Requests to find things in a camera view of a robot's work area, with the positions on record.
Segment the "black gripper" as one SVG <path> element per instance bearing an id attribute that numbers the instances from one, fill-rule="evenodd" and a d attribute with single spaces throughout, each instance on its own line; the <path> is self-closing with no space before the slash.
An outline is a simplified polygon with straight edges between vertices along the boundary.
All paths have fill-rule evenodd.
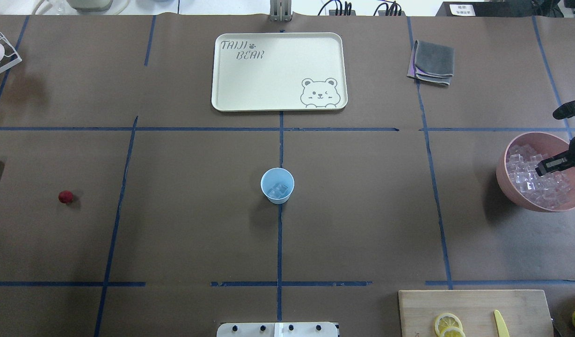
<path id="1" fill-rule="evenodd" d="M 540 161 L 535 170 L 538 176 L 544 176 L 555 171 L 564 171 L 575 167 L 575 137 L 569 143 L 568 159 L 566 155 L 555 155 Z"/>

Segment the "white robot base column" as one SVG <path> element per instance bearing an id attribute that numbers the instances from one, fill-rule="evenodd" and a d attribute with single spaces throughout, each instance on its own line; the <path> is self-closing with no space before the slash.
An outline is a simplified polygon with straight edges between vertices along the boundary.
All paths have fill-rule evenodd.
<path id="1" fill-rule="evenodd" d="M 339 337 L 334 322 L 226 322 L 217 337 Z"/>

